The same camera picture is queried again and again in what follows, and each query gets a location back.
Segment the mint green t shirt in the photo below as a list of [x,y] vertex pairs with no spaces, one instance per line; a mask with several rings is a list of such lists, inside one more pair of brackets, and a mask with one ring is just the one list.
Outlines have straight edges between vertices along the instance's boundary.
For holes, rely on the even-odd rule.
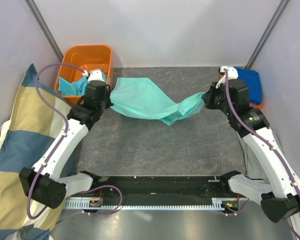
[[204,106],[202,92],[174,102],[147,77],[119,77],[110,94],[114,111],[130,118],[159,120],[171,126],[198,114]]

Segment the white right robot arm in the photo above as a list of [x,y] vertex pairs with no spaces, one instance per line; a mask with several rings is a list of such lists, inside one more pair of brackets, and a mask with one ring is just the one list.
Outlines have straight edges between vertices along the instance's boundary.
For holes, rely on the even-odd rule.
[[232,129],[256,156],[267,183],[238,171],[223,175],[219,191],[225,197],[238,193],[261,206],[269,220],[278,223],[300,213],[300,178],[280,151],[273,131],[260,109],[252,106],[249,88],[240,79],[213,82],[202,96],[205,108],[222,111]]

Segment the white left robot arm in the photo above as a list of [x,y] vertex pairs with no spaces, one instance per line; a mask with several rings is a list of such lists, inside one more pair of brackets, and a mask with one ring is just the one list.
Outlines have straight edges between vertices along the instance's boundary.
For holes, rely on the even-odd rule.
[[84,192],[96,196],[100,185],[88,172],[61,177],[61,172],[79,142],[100,119],[105,109],[112,106],[111,89],[101,80],[92,80],[86,94],[70,109],[67,120],[46,153],[31,167],[19,173],[24,194],[51,209],[57,208],[65,198]]

